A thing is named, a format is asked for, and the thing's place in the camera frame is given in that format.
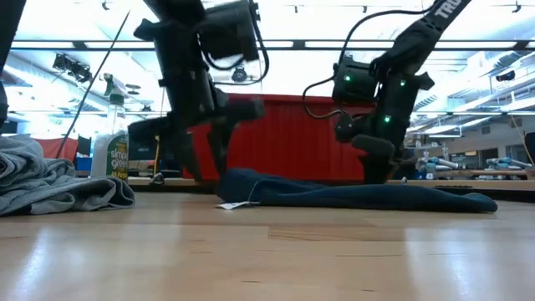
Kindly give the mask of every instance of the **spray bottle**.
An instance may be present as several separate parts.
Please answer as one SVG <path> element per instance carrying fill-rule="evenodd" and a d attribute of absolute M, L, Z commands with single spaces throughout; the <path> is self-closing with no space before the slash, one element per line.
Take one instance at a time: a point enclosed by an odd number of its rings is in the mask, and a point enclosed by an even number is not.
<path fill-rule="evenodd" d="M 91 177 L 116 176 L 128 180 L 128 125 L 125 116 L 125 95 L 112 74 L 104 74 L 107 87 L 104 96 L 110 97 L 104 132 L 94 143 Z"/>

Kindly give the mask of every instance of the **black cable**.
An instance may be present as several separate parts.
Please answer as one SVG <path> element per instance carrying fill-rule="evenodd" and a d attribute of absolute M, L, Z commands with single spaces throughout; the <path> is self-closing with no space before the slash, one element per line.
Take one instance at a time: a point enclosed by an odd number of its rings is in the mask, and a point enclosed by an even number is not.
<path fill-rule="evenodd" d="M 343 113 L 344 111 L 342 109 L 340 110 L 334 110 L 326 115 L 316 115 L 314 113 L 312 113 L 312 111 L 308 108 L 307 106 L 307 102 L 305 101 L 305 97 L 307 96 L 307 91 L 309 91 L 310 89 L 312 89 L 313 87 L 317 87 L 319 85 L 322 85 L 322 84 L 326 84 L 328 83 L 329 81 L 333 80 L 334 79 L 334 76 L 328 78 L 328 79 L 324 79 L 324 80 L 321 80 L 317 83 L 314 83 L 314 84 L 311 84 L 309 85 L 307 88 L 305 88 L 305 90 L 303 91 L 303 97 L 302 97 L 302 102 L 303 102 L 303 108 L 304 110 L 307 112 L 308 116 L 314 118 L 314 119 L 317 119 L 317 120 L 322 120 L 322 119 L 327 119 L 327 118 L 331 118 L 332 116 L 335 116 L 335 115 L 338 115 L 338 114 L 341 114 Z"/>
<path fill-rule="evenodd" d="M 61 71 L 61 72 L 58 74 L 58 76 L 56 76 L 56 77 L 50 82 L 50 84 L 53 84 L 56 80 L 58 80 L 58 79 L 61 77 L 61 75 L 65 74 L 65 71 L 66 71 L 66 70 Z"/>
<path fill-rule="evenodd" d="M 243 64 L 243 57 L 241 57 L 236 62 L 232 63 L 230 66 L 221 67 L 216 65 L 216 63 L 211 59 L 210 54 L 208 54 L 208 52 L 203 51 L 202 53 L 204 54 L 204 58 L 208 65 L 216 70 L 229 71 Z"/>
<path fill-rule="evenodd" d="M 65 143 L 67 142 L 67 139 L 69 138 L 70 132 L 73 131 L 74 124 L 76 124 L 76 120 L 78 120 L 78 117 L 80 116 L 80 112 L 82 111 L 82 108 L 84 108 L 85 99 L 87 98 L 87 96 L 89 94 L 89 91 L 91 90 L 91 87 L 93 87 L 94 82 L 99 77 L 98 75 L 100 73 L 100 70 L 102 69 L 102 67 L 104 67 L 104 63 L 106 63 L 106 59 L 108 59 L 108 57 L 110 56 L 111 49 L 113 49 L 113 47 L 115 46 L 115 43 L 119 39 L 119 35 L 123 31 L 123 27 L 125 26 L 126 20 L 128 19 L 129 16 L 130 16 L 130 10 L 126 14 L 125 20 L 123 20 L 123 23 L 120 25 L 119 30 L 117 31 L 117 34 L 115 35 L 115 38 L 114 38 L 113 42 L 111 43 L 110 49 L 108 49 L 108 52 L 104 56 L 104 59 L 102 60 L 102 63 L 100 63 L 100 66 L 97 69 L 97 72 L 94 74 L 93 79 L 91 79 L 91 81 L 89 82 L 89 86 L 85 90 L 85 93 L 84 93 L 84 96 L 82 97 L 82 100 L 80 100 L 79 107 L 78 107 L 78 110 L 76 111 L 76 115 L 74 116 L 73 122 L 71 123 L 69 129 L 67 130 L 67 134 L 65 135 L 65 137 L 61 141 L 61 145 L 59 146 L 58 153 L 56 154 L 56 159 L 58 159 L 59 156 L 61 155 L 61 151 L 65 147 Z"/>
<path fill-rule="evenodd" d="M 240 83 L 240 84 L 237 84 L 237 83 L 221 83 L 221 82 L 214 82 L 214 84 L 245 86 L 245 85 L 251 85 L 251 84 L 260 83 L 261 81 L 263 81 L 266 78 L 266 75 L 268 75 L 268 72 L 269 72 L 268 50 L 266 49 L 266 46 L 264 45 L 264 41 L 262 39 L 262 34 L 260 33 L 260 28 L 258 28 L 258 22 L 257 22 L 255 16 L 251 16 L 251 18 L 252 18 L 252 27 L 254 29 L 254 33 L 257 35 L 258 43 L 260 44 L 260 50 L 262 51 L 262 56 L 264 57 L 265 67 L 264 67 L 264 71 L 262 73 L 262 76 L 260 76 L 259 79 L 253 80 L 252 82 L 245 83 L 245 84 L 244 83 Z"/>
<path fill-rule="evenodd" d="M 348 36 L 345 38 L 345 41 L 344 41 L 344 46 L 342 47 L 342 50 L 340 51 L 340 58 L 338 60 L 338 64 L 341 64 L 342 63 L 342 59 L 344 59 L 344 54 L 345 54 L 345 51 L 348 47 L 348 43 L 349 41 L 351 40 L 351 37 L 353 36 L 353 33 L 354 31 L 360 26 L 362 25 L 362 23 L 372 19 L 372 18 L 376 18 L 376 17 L 381 17 L 381 16 L 386 16 L 386 15 L 390 15 L 390 14 L 406 14 L 406 15 L 419 15 L 419 14 L 423 14 L 423 13 L 428 13 L 430 12 L 434 7 L 435 5 L 437 5 L 441 0 L 435 0 L 433 2 L 433 4 L 431 4 L 428 8 L 424 9 L 424 10 L 421 10 L 421 11 L 407 11 L 407 10 L 402 10 L 402 9 L 393 9 L 393 10 L 389 10 L 389 11 L 384 11 L 384 12 L 378 12 L 378 13 L 372 13 L 362 19 L 360 19 L 350 30 L 349 30 L 349 33 L 348 33 Z"/>
<path fill-rule="evenodd" d="M 433 2 L 433 4 L 431 6 L 429 6 L 428 8 L 424 9 L 424 10 L 421 10 L 421 11 L 407 11 L 407 10 L 401 10 L 401 9 L 394 9 L 394 10 L 389 10 L 389 11 L 384 11 L 384 12 L 378 12 L 378 13 L 372 13 L 362 19 L 360 19 L 350 30 L 349 30 L 349 33 L 348 33 L 348 36 L 346 37 L 345 41 L 344 41 L 344 46 L 342 47 L 342 50 L 340 51 L 340 57 L 339 57 L 339 61 L 338 63 L 341 64 L 342 63 L 342 60 L 344 59 L 344 55 L 345 55 L 345 51 L 348 47 L 348 44 L 349 44 L 349 41 L 351 40 L 351 37 L 353 36 L 353 33 L 354 31 L 360 26 L 362 25 L 362 23 L 372 19 L 372 18 L 376 18 L 376 17 L 381 17 L 381 16 L 385 16 L 385 15 L 389 15 L 389 14 L 408 14 L 408 15 L 419 15 L 419 14 L 423 14 L 423 13 L 428 13 L 430 12 L 434 7 L 435 5 L 437 5 L 441 0 L 435 0 Z M 305 111 L 307 112 L 307 114 L 314 118 L 314 119 L 326 119 L 326 118 L 330 118 L 334 115 L 338 115 L 338 114 L 341 114 L 344 112 L 344 110 L 342 109 L 339 109 L 339 110 L 334 110 L 326 115 L 315 115 L 313 114 L 310 109 L 307 107 L 307 103 L 306 103 L 306 95 L 307 95 L 307 91 L 309 89 L 312 89 L 313 87 L 316 87 L 316 86 L 319 86 L 321 84 L 326 84 L 328 83 L 330 80 L 333 80 L 334 78 L 336 77 L 336 74 L 332 77 L 330 77 L 329 79 L 325 79 L 325 80 L 322 80 L 322 81 L 319 81 L 318 83 L 314 83 L 314 84 L 311 84 L 309 85 L 304 91 L 303 91 L 303 98 L 302 98 L 302 101 L 303 101 L 303 107 L 305 109 Z"/>

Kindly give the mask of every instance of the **workbench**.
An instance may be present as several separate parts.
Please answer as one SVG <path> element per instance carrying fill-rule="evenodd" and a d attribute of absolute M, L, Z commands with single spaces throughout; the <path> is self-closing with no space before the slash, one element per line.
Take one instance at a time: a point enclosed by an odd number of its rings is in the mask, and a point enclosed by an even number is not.
<path fill-rule="evenodd" d="M 130 186 L 149 186 L 149 177 L 130 177 Z M 390 180 L 388 184 L 401 185 L 401 181 Z M 193 179 L 169 178 L 162 186 L 171 187 L 192 187 L 192 186 L 213 186 L 214 181 L 199 183 Z M 471 188 L 475 190 L 499 190 L 499 191 L 535 191 L 535 181 L 500 181 L 500 180 L 412 180 L 407 185 L 421 186 L 429 188 Z"/>

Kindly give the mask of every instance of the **white tag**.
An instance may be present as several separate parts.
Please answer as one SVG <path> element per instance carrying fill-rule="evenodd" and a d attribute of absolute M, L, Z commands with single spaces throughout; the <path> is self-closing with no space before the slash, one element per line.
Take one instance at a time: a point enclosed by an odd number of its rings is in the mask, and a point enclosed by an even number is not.
<path fill-rule="evenodd" d="M 238 207 L 244 207 L 244 206 L 249 206 L 249 205 L 254 205 L 254 204 L 255 204 L 254 202 L 223 203 L 223 204 L 217 205 L 216 207 L 222 208 L 225 210 L 232 210 Z"/>

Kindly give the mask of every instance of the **blue object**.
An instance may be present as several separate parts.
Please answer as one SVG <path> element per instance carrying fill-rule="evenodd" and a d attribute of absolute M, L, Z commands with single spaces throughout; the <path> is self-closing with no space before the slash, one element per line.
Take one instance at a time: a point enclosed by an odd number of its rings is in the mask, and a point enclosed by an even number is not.
<path fill-rule="evenodd" d="M 77 171 L 91 171 L 91 158 L 76 157 L 76 170 Z"/>
<path fill-rule="evenodd" d="M 262 206 L 337 207 L 355 209 L 495 212 L 497 204 L 487 196 L 464 196 L 432 188 L 399 185 L 325 186 L 231 169 L 220 181 L 217 195 L 224 202 L 260 202 Z"/>

